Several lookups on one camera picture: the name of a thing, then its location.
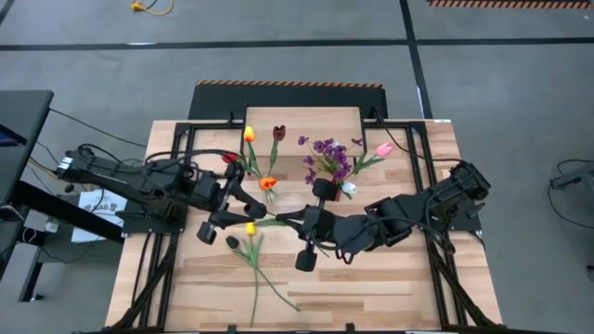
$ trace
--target gray floor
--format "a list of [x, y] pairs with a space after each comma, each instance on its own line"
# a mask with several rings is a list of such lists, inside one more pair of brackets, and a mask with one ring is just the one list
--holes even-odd
[[[419, 38], [594, 36], [587, 10], [409, 3]], [[177, 0], [161, 18], [133, 14], [121, 1], [79, 4], [16, 0], [0, 27], [0, 45], [405, 37], [398, 2], [389, 0]], [[165, 6], [160, 0], [155, 9]], [[420, 55], [434, 117], [453, 120], [463, 158], [493, 185], [482, 220], [505, 323], [591, 333], [594, 282], [586, 264], [594, 263], [594, 231], [558, 219], [546, 189], [557, 161], [594, 158], [594, 48], [424, 46]], [[187, 116], [199, 79], [382, 83], [391, 117], [420, 117], [405, 46], [0, 52], [0, 89], [52, 89], [54, 108], [138, 142], [148, 140], [153, 120]], [[122, 157], [143, 154], [55, 114], [40, 141], [56, 154], [83, 142]], [[33, 155], [51, 162], [42, 149]], [[29, 171], [24, 178], [41, 186]], [[566, 215], [593, 224], [579, 187], [553, 195]], [[43, 221], [34, 214], [28, 224]], [[0, 283], [3, 333], [99, 329], [120, 248], [106, 242], [80, 262], [47, 265], [37, 290], [47, 299], [17, 303], [32, 252], [19, 245]]]

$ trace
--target wooden table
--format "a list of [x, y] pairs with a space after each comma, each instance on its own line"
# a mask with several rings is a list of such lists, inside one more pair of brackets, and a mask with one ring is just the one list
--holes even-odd
[[[288, 129], [291, 122], [286, 121]], [[153, 123], [148, 154], [171, 149], [174, 121]], [[454, 129], [450, 122], [427, 121], [428, 136], [434, 158], [459, 157]], [[406, 143], [402, 130], [391, 130], [399, 143]], [[239, 130], [201, 130], [194, 148], [222, 148], [238, 151]], [[256, 132], [256, 141], [261, 132]], [[331, 130], [320, 132], [323, 139]], [[366, 130], [369, 149], [390, 141], [384, 130]], [[420, 139], [416, 138], [420, 150]], [[303, 157], [279, 157], [273, 175], [278, 179], [279, 194], [271, 212], [301, 209], [306, 203], [315, 204], [303, 178], [307, 174]], [[222, 172], [225, 164], [220, 157], [199, 156], [201, 168]], [[267, 170], [267, 159], [259, 160], [261, 170]], [[439, 179], [447, 177], [451, 162], [436, 162]], [[428, 184], [423, 169], [425, 186]], [[359, 192], [353, 200], [341, 199], [327, 203], [326, 208], [341, 215], [361, 213], [363, 207], [385, 197], [400, 193], [414, 194], [415, 185], [407, 153], [394, 149], [387, 161], [378, 163], [353, 177]], [[262, 192], [257, 180], [247, 177], [242, 186], [255, 198]], [[230, 201], [230, 210], [240, 212], [242, 204]], [[344, 330], [353, 322], [357, 329], [402, 330], [437, 329], [439, 320], [433, 295], [429, 260], [424, 236], [416, 231], [410, 238], [391, 248], [362, 252], [353, 264], [346, 265], [333, 256], [318, 255], [313, 273], [294, 268], [296, 254], [304, 247], [296, 233], [288, 227], [262, 227], [264, 234], [260, 265], [278, 291], [297, 304], [296, 312], [283, 303], [265, 283], [261, 282], [258, 310], [253, 328], [249, 328], [253, 302], [253, 271], [231, 253], [225, 243], [228, 235], [245, 238], [243, 226], [218, 230], [214, 245], [208, 246], [196, 238], [196, 232], [207, 212], [191, 209], [186, 232], [180, 236], [175, 258], [174, 283], [170, 297], [166, 330], [226, 330], [238, 325], [240, 330]], [[492, 320], [500, 322], [497, 300], [481, 244], [466, 232], [451, 233], [457, 252], [458, 275], [462, 286]], [[106, 325], [117, 321], [129, 307], [136, 270], [145, 235], [126, 239], [116, 277]], [[146, 254], [139, 289], [145, 284], [150, 249]], [[444, 281], [450, 323], [455, 323], [451, 292]], [[151, 304], [149, 323], [156, 322], [161, 288], [157, 287]]]

